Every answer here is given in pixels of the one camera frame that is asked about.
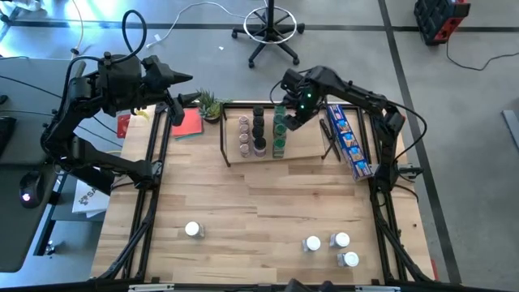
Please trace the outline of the grey desk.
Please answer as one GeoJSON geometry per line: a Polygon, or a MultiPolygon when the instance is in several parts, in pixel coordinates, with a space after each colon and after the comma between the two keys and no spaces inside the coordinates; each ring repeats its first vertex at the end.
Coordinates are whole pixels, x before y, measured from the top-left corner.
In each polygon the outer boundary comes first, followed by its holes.
{"type": "Polygon", "coordinates": [[[0,61],[0,116],[16,119],[15,129],[0,151],[0,273],[15,273],[24,264],[38,225],[52,197],[57,174],[40,146],[42,125],[59,106],[58,76],[66,66],[61,61],[10,59],[0,61]],[[41,176],[43,197],[35,208],[21,204],[19,182],[33,171],[41,176]]]}

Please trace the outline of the black computer mouse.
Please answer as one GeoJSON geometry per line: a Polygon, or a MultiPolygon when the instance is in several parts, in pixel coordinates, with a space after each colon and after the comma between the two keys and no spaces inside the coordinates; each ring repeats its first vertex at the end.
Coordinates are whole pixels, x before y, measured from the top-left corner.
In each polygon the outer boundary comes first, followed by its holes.
{"type": "Polygon", "coordinates": [[[44,196],[43,175],[38,170],[27,172],[19,181],[19,198],[24,208],[36,208],[44,196]]]}

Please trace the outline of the silver frame bracket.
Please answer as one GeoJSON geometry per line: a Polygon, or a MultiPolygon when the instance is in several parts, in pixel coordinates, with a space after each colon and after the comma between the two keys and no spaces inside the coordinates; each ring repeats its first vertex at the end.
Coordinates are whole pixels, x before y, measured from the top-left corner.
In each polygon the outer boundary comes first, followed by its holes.
{"type": "Polygon", "coordinates": [[[355,292],[401,292],[401,288],[397,286],[372,286],[362,285],[355,286],[355,292]]]}
{"type": "Polygon", "coordinates": [[[127,292],[171,292],[175,291],[174,284],[155,283],[155,284],[138,284],[128,287],[127,292]]]}

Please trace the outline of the grey metal bar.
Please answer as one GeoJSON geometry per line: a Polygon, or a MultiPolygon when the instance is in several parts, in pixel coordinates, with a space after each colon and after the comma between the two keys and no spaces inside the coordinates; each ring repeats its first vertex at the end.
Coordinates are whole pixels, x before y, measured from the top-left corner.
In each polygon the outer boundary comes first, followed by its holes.
{"type": "Polygon", "coordinates": [[[501,114],[504,118],[510,135],[512,136],[513,142],[519,151],[519,119],[513,110],[503,110],[501,114]]]}

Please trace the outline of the black stool base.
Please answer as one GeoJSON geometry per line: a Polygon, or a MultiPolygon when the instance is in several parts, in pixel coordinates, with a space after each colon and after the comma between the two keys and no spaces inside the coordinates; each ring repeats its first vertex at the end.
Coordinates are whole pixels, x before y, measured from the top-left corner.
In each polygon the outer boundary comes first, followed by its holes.
{"type": "Polygon", "coordinates": [[[303,34],[306,25],[298,22],[292,12],[277,6],[275,0],[265,1],[264,6],[255,8],[245,17],[241,27],[232,28],[231,37],[237,39],[239,34],[243,34],[258,44],[248,58],[250,68],[255,67],[255,58],[268,45],[280,47],[297,66],[300,63],[299,56],[287,42],[296,33],[303,34]]]}

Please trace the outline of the blue plastic wrap box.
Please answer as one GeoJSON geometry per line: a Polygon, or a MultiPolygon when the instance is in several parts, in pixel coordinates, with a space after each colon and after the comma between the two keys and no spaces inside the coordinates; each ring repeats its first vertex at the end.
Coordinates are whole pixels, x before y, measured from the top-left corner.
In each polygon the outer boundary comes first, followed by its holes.
{"type": "Polygon", "coordinates": [[[336,145],[340,148],[343,157],[352,170],[353,180],[358,181],[372,177],[371,167],[341,106],[328,105],[327,115],[336,137],[336,145]]]}

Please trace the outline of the red and black crate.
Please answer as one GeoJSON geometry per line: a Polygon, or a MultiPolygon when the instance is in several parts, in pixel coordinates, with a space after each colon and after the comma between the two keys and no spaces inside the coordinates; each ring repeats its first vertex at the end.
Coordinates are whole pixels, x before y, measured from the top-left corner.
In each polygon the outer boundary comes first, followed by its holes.
{"type": "Polygon", "coordinates": [[[447,43],[469,15],[470,8],[467,0],[417,0],[413,13],[424,43],[428,46],[447,43]]]}

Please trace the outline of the dark grey box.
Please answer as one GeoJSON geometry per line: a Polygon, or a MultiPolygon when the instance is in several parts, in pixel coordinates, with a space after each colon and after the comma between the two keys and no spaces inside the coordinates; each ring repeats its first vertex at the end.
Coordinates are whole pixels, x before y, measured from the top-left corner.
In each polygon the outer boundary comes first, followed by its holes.
{"type": "Polygon", "coordinates": [[[285,99],[290,102],[323,102],[324,96],[311,92],[289,92],[285,94],[285,99]]]}

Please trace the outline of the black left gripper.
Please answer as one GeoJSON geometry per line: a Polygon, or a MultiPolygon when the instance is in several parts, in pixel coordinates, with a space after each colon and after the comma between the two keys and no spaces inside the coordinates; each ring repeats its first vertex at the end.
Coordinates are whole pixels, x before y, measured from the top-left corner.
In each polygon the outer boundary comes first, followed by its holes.
{"type": "Polygon", "coordinates": [[[171,97],[169,87],[193,79],[192,75],[173,71],[156,55],[139,59],[127,56],[126,60],[103,58],[97,71],[97,104],[104,112],[141,110],[149,105],[168,105],[172,125],[181,125],[184,108],[201,94],[179,93],[171,97]]]}

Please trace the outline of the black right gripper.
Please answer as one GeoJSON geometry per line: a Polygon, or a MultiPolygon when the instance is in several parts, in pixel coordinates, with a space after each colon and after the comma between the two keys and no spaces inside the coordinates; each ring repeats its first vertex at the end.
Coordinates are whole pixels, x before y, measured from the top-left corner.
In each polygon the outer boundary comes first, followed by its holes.
{"type": "MultiPolygon", "coordinates": [[[[289,92],[311,92],[324,96],[324,81],[328,73],[327,67],[312,67],[304,75],[293,69],[287,69],[281,80],[281,88],[289,92]]],[[[308,120],[316,116],[324,102],[290,102],[283,98],[282,105],[294,110],[293,114],[287,114],[283,124],[288,129],[296,131],[308,120]]]]}

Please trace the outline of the wooden shelf with black legs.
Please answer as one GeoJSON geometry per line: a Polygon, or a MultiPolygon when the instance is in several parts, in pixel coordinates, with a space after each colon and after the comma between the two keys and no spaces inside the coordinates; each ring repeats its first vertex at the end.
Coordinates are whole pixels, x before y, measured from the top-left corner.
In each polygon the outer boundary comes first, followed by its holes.
{"type": "Polygon", "coordinates": [[[285,150],[281,158],[274,158],[273,151],[273,121],[275,110],[272,105],[261,105],[264,108],[264,138],[267,145],[265,155],[257,157],[252,138],[249,139],[250,154],[244,157],[240,151],[239,118],[247,116],[249,127],[252,128],[253,104],[224,104],[221,107],[220,120],[220,150],[227,166],[240,163],[256,163],[266,161],[281,161],[288,159],[321,157],[325,154],[327,139],[321,130],[321,114],[306,122],[296,131],[286,132],[285,150]]]}

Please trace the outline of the potted succulent plant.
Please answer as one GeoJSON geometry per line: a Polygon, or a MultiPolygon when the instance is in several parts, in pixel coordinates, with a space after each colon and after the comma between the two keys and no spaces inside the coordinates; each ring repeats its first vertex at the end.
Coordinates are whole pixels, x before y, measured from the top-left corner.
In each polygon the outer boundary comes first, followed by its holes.
{"type": "Polygon", "coordinates": [[[231,103],[232,100],[216,98],[214,92],[203,88],[198,89],[197,93],[200,94],[198,98],[199,115],[205,122],[218,123],[221,119],[221,107],[231,103]]]}

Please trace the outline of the printed white paper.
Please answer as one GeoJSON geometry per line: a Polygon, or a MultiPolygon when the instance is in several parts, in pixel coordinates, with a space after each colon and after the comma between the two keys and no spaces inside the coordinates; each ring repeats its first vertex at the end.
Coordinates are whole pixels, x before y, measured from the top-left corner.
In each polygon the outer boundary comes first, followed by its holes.
{"type": "Polygon", "coordinates": [[[78,180],[71,212],[74,214],[84,214],[86,218],[94,217],[107,210],[109,199],[110,197],[102,191],[78,180]]]}

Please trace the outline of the white-lidded clear spice jar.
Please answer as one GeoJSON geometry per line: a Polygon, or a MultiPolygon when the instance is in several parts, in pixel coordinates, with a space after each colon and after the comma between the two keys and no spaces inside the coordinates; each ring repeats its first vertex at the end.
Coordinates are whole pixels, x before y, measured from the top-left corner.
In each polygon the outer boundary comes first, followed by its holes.
{"type": "Polygon", "coordinates": [[[331,234],[329,246],[335,248],[345,248],[350,244],[350,237],[345,232],[331,234]]]}
{"type": "Polygon", "coordinates": [[[321,247],[321,241],[315,235],[311,235],[302,240],[302,249],[304,252],[318,251],[320,249],[320,247],[321,247]]]}
{"type": "Polygon", "coordinates": [[[203,238],[204,237],[204,227],[197,221],[189,221],[185,225],[185,233],[190,238],[203,238]]]}
{"type": "Polygon", "coordinates": [[[337,263],[341,267],[356,267],[359,264],[359,257],[353,251],[340,253],[337,255],[337,263]]]}

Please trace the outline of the black desk base beam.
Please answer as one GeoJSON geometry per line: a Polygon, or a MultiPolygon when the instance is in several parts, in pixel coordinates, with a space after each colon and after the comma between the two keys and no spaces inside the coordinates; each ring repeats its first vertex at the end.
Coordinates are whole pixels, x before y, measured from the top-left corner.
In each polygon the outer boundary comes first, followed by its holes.
{"type": "Polygon", "coordinates": [[[115,179],[115,174],[111,170],[98,169],[91,165],[65,167],[53,164],[53,168],[56,172],[63,171],[76,177],[78,180],[87,183],[90,187],[93,187],[106,195],[110,195],[112,184],[115,179]]]}

